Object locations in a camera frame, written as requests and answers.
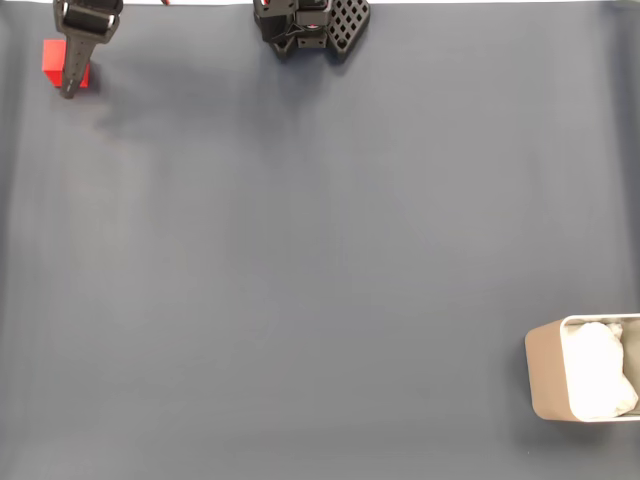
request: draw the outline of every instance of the white tissue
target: white tissue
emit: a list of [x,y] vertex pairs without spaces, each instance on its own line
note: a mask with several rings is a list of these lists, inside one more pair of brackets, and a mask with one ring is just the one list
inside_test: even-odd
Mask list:
[[619,323],[567,327],[563,349],[569,401],[576,417],[617,417],[638,403],[638,394],[622,373],[621,336]]

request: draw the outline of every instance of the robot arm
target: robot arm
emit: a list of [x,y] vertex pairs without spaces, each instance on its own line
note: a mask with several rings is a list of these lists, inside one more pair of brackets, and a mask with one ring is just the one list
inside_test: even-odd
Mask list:
[[55,0],[53,11],[57,30],[67,37],[60,94],[72,98],[95,46],[109,43],[118,29],[122,0]]

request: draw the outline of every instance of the gray table surface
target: gray table surface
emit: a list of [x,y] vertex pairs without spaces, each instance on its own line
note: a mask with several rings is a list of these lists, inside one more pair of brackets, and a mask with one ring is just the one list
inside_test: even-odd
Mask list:
[[342,66],[250,6],[125,11],[90,92],[0,7],[0,478],[637,479],[539,420],[523,338],[633,312],[635,34],[376,5]]

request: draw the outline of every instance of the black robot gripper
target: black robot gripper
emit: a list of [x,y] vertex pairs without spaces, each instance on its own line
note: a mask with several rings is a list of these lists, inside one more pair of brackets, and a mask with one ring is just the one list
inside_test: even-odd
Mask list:
[[253,8],[262,39],[282,60],[298,48],[326,48],[343,61],[371,17],[366,0],[253,0]]

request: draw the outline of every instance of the red block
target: red block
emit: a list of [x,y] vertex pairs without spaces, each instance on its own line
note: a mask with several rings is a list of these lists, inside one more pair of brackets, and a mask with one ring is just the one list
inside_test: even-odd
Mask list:
[[[51,80],[54,87],[62,86],[62,70],[66,55],[67,42],[65,40],[45,40],[42,49],[42,71]],[[89,86],[89,65],[80,83],[80,88]]]

